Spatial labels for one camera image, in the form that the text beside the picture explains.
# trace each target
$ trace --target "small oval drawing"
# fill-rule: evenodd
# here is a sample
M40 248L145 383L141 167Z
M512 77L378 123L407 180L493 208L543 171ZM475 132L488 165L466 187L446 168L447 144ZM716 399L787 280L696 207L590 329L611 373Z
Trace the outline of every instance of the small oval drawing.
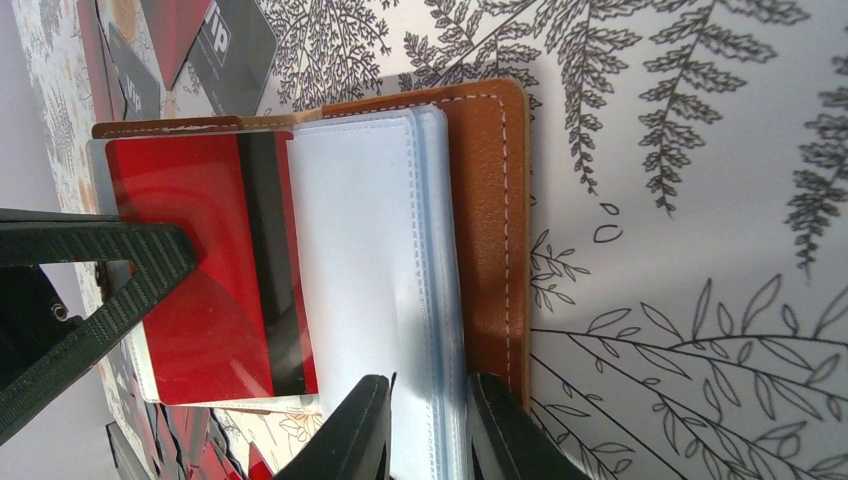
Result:
M613 204L611 204L611 203L602 203L602 204L601 204L601 207L602 207L604 210L606 210L608 214L613 215L613 216L618 215L619 213L621 213L621 210L619 210L617 206L615 206L615 205L613 205Z
M624 232L618 225L601 225L595 229L595 243L609 243L618 240Z

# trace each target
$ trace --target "table surface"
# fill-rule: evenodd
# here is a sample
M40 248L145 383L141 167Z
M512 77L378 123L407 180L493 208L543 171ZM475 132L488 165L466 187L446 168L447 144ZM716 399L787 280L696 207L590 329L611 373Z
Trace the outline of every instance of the table surface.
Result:
M259 4L280 42L259 115L527 87L533 416L594 478L848 478L848 3ZM61 206L92 212L74 4L14 5ZM158 75L137 1L101 7ZM192 73L162 117L212 113ZM220 418L238 458L254 441L275 469L320 426Z

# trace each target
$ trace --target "black card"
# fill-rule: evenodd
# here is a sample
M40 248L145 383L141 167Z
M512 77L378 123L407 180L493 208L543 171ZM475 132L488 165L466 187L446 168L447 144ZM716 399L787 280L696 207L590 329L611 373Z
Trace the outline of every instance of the black card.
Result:
M218 115L255 115L277 39L254 0L213 0L188 59Z
M159 82L138 58L123 35L109 24L109 51L124 98L127 113L124 120L156 120L159 118L161 93Z

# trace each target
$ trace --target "screw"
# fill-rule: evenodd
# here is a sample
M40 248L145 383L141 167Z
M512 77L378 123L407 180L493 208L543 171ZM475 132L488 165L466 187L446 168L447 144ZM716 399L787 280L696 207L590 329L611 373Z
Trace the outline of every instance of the screw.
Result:
M68 309L65 308L61 303L54 303L53 306L50 307L50 311L53 313L53 317L60 322L65 322L68 320Z

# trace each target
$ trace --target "brown leather wallet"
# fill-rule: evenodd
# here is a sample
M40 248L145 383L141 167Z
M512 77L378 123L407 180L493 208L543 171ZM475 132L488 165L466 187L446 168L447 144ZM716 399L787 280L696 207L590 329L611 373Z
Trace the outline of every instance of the brown leather wallet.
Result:
M269 129L433 104L448 118L451 184L469 373L499 375L524 408L529 372L529 116L527 96L495 79L272 117L95 125L96 139Z

